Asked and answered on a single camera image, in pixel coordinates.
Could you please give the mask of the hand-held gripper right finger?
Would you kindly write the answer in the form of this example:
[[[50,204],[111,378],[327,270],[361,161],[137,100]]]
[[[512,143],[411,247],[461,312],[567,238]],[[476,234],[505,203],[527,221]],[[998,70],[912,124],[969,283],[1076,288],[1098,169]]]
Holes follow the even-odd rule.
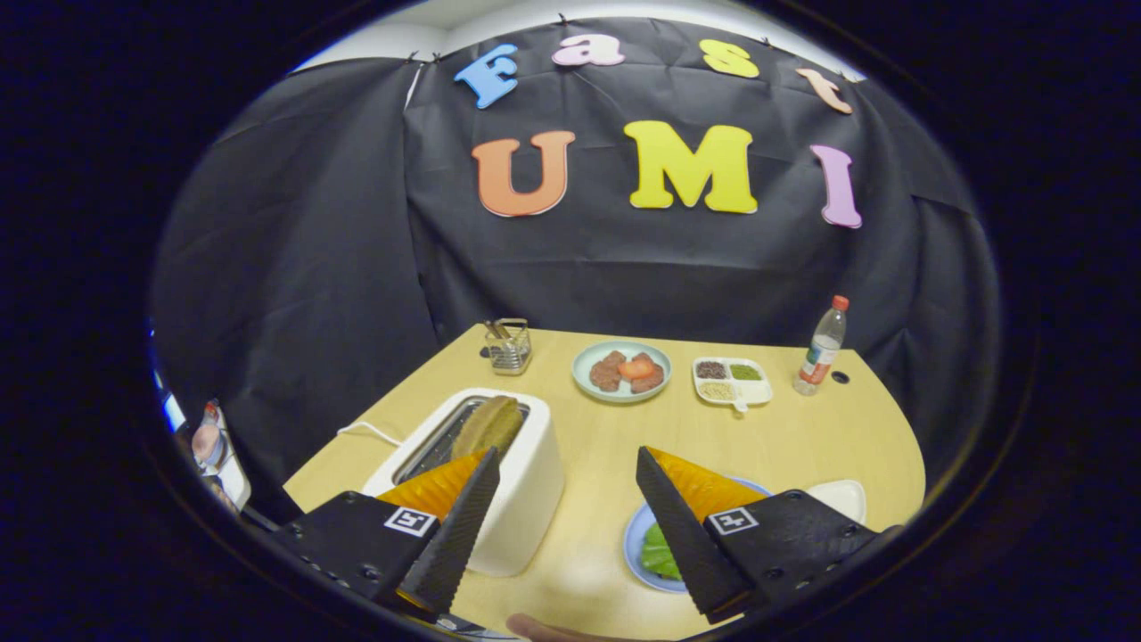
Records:
[[[857,572],[895,541],[793,489],[764,495],[657,448],[638,450],[636,483],[698,613],[710,624],[793,621],[852,595]]]

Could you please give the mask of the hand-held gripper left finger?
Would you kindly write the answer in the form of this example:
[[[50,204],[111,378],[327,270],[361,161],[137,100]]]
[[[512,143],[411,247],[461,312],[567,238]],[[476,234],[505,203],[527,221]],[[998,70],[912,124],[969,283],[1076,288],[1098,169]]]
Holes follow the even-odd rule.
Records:
[[[342,491],[270,533],[337,588],[408,616],[448,613],[500,483],[489,447],[378,497]]]

